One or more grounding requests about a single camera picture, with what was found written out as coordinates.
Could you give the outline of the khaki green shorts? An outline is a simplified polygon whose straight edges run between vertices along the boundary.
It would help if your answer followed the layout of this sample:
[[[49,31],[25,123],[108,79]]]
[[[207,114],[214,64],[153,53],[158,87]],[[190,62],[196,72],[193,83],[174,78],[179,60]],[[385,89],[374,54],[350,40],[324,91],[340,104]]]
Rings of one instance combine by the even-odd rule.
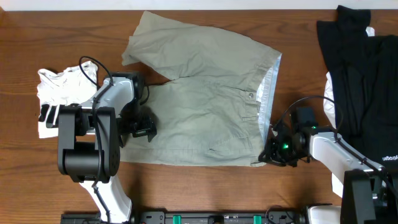
[[[259,166],[281,56],[235,32],[144,12],[123,64],[141,62],[167,82],[145,93],[156,136],[129,139],[121,160]]]

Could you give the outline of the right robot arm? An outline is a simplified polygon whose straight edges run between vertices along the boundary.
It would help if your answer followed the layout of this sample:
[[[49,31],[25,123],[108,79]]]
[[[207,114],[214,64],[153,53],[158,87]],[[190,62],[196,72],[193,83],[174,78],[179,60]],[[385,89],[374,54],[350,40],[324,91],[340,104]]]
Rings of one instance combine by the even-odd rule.
[[[340,206],[307,205],[286,214],[285,223],[397,223],[397,173],[366,158],[328,126],[320,127],[311,107],[289,113],[290,126],[274,126],[259,161],[286,167],[315,159],[343,184]]]

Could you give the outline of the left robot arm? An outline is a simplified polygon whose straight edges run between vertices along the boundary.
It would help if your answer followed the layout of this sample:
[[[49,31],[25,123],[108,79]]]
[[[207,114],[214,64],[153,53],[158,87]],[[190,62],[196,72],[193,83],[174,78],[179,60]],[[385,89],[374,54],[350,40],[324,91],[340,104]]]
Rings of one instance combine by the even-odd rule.
[[[123,138],[157,134],[141,106],[149,98],[138,72],[113,72],[87,101],[62,108],[58,116],[58,169],[85,188],[97,214],[64,214],[61,223],[134,223],[132,200],[117,175]]]

